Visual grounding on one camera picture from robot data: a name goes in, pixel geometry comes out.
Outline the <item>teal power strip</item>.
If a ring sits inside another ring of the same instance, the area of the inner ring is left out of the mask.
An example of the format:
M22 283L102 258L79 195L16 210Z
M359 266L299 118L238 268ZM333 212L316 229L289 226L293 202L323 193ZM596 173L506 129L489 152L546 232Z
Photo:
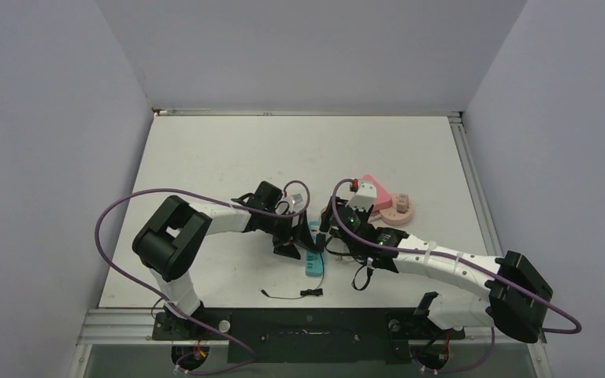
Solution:
M319 220L310 220L309 226L311 231L315 234L315 239L317 238L319 232L320 221ZM321 253L312 253L307 251L305 254L305 276L310 278L322 278L324 275L324 268L322 263L322 254Z

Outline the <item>pink triangular power strip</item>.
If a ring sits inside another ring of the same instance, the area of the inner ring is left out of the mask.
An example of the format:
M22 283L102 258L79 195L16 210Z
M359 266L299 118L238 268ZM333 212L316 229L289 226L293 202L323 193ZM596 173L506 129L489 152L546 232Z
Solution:
M362 178L373 183L377 190L377 197L373 202L372 213L391 208L393 204L391 194L373 176L365 174Z

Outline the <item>black plug with thin cable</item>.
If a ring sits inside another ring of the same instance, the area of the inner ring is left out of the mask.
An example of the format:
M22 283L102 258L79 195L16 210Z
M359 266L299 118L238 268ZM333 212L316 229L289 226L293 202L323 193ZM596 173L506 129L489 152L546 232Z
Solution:
M261 288L260 292L262 295L264 295L267 298L271 298L271 299L276 299L276 300L299 300L299 299L303 299L306 297L320 297L323 295L323 288L322 285L324 283L325 280L325 272L326 272L326 268L325 268L325 256L324 256L324 250L322 250L321 252L318 252L322 254L322 263L323 263L323 268L324 268L324 275L322 276L322 278L319 278L319 282L317 283L317 286L315 288L307 288L307 289L302 289L298 295L296 296L277 296L277 295L271 295L269 294L265 289Z

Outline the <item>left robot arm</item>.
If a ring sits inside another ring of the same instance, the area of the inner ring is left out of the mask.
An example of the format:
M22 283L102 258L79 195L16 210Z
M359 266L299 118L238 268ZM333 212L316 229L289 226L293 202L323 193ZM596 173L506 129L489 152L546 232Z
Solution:
M192 339L202 331L203 317L197 312L202 301L189 270L208 235L264 232L271 235L275 254L294 259L301 257L302 248L318 250L301 201L300 195L287 196L262 181L230 206L193 204L178 195L161 203L134 238L132 250L156 279L165 308L175 315L175 332Z

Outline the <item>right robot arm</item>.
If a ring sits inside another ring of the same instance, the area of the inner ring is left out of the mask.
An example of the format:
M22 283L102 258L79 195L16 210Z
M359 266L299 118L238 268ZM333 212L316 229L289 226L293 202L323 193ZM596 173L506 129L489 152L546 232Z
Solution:
M424 276L469 292L467 298L425 294L413 317L424 337L463 327L496 327L523 343L540 337L553 290L523 254L484 256L437 246L399 229L375 227L344 202L321 211L321 230L341 240L369 271Z

